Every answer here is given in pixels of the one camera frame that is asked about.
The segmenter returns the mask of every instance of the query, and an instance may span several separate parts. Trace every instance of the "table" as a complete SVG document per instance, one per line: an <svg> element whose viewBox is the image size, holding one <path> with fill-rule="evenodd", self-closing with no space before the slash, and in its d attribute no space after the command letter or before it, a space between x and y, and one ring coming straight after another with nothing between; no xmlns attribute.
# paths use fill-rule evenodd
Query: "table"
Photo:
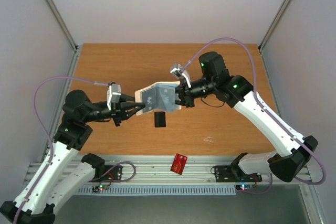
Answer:
<svg viewBox="0 0 336 224"><path fill-rule="evenodd" d="M157 81L176 81L169 73L173 63L186 64L203 44L84 44L75 77L116 82L122 93L134 92ZM272 108L275 105L257 45L248 45L253 54L258 92ZM204 52L216 51L224 58L230 74L253 82L250 62L239 45L215 44ZM188 68L192 80L202 76L196 59ZM82 89L92 102L106 100L106 88L74 81L71 90ZM213 95L205 99L220 105ZM212 108L195 101L194 108L166 114L166 128L154 127L154 113L134 115L120 127L114 123L90 123L93 133L82 154L120 155L238 155L263 153L274 148L268 140L236 110L228 105Z"/></svg>

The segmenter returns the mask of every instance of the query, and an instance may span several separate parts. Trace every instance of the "metal grille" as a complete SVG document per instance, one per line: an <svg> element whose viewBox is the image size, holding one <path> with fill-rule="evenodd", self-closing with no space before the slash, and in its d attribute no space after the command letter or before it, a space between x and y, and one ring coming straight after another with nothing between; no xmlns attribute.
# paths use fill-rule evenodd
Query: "metal grille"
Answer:
<svg viewBox="0 0 336 224"><path fill-rule="evenodd" d="M154 186L154 185L112 185L107 190L92 192L92 186L83 186L76 195L97 196L149 196L149 195L236 195L234 186Z"/></svg>

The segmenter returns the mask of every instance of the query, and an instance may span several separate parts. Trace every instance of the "purple cable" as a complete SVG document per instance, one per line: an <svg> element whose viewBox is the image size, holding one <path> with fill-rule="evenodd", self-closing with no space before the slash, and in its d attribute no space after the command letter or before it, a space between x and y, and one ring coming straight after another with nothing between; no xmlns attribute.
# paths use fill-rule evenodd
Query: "purple cable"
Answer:
<svg viewBox="0 0 336 224"><path fill-rule="evenodd" d="M53 80L58 80L58 79L70 79L70 80L76 80L76 81L82 81L82 82L86 82L86 83L90 83L93 85L99 85L99 86L108 86L107 83L102 83L102 82L95 82L95 81L90 81L90 80L86 80L86 79L82 79L82 78L77 78L77 77L71 77L71 76L54 76L54 77L50 77L45 79L44 81L42 81L35 89L34 91L34 95L33 95L33 106L34 106L34 114L38 120L38 122L40 123L40 125L42 126L43 131L46 133L47 135L47 140L48 140L48 144L50 146L50 156L49 156L49 160L48 160L48 164L45 165L45 167L43 168L43 170L41 171L41 173L38 175L37 179L34 181L32 187L30 188L30 190L27 192L26 196L25 196L25 200L28 200L30 195L32 194L33 190L35 189L35 187L37 186L38 182L41 180L41 178L43 177L44 173L46 172L47 168L49 167L49 164L51 163L51 161L53 160L52 158L54 157L54 146L52 145L52 139L51 136L49 135L49 132L47 131L47 129L45 128L45 126L42 123L41 118L38 115L37 112L37 108L36 108L36 95L38 90L47 82L49 81L53 81ZM15 213L14 216L14 220L13 220L13 224L17 223L17 219L19 217L19 213L21 212L21 210L23 209L23 206L25 205L27 201L23 201L21 203L21 205L18 207L18 210Z"/></svg>
<svg viewBox="0 0 336 224"><path fill-rule="evenodd" d="M246 190L237 190L237 191L241 192L241 193L247 193L247 194L265 194L265 193L268 193L271 190L271 187L273 185L272 173L270 175L271 175L271 178L270 178L270 181L269 181L269 185L268 185L268 187L265 191L246 191Z"/></svg>
<svg viewBox="0 0 336 224"><path fill-rule="evenodd" d="M188 63L185 65L185 67L182 68L182 71L186 70L187 67L193 62L193 60L208 46L212 45L213 43L216 43L218 41L223 41L223 40L228 40L228 41L232 41L235 42L239 45L241 45L244 50L247 52L248 57L250 59L251 62L251 66L252 66L252 74L253 74L253 96L257 101L257 104L261 107L261 109L264 109L263 104L259 101L258 96L257 96L257 74L256 74L256 67L254 64L254 60L252 57L251 52L248 50L248 48L239 40L234 39L234 38L228 38L228 37L223 37L223 38L218 38L218 39L214 39L212 41L210 41L208 44L206 44L204 47L202 47L189 61ZM304 179L301 179L299 177L295 177L295 179L297 179L300 182L306 183L308 185L321 185L327 176L327 171L324 167L324 165L322 164L322 162L320 161L320 159L314 154L314 152L312 152L307 146L305 146L301 141L299 141L274 115L272 115L272 113L270 113L268 110L264 110L290 137L292 140L294 140L295 142L297 142L300 146L302 146L302 148L304 148L315 160L316 162L319 164L319 166L321 167L322 170L322 178L320 181L318 182L310 182L310 181L306 181Z"/></svg>
<svg viewBox="0 0 336 224"><path fill-rule="evenodd" d="M129 177L129 178L127 178L127 179L113 180L113 182L121 183L121 182L128 182L128 181L130 181L132 178L135 177L135 175L136 175L136 171L137 171L135 165L134 165L132 162L130 162L130 161L123 161L123 162L120 162L120 163L117 163L117 164L113 165L113 166L112 166L111 168L109 168L103 175L101 175L100 178L104 177L104 176L105 176L107 173L109 173L112 169L114 169L114 168L116 168L118 165L122 165L122 164L128 164L128 165L132 166L134 172L133 172L132 176ZM100 178L94 178L94 179L90 180L89 182L95 182L95 181L99 180Z"/></svg>

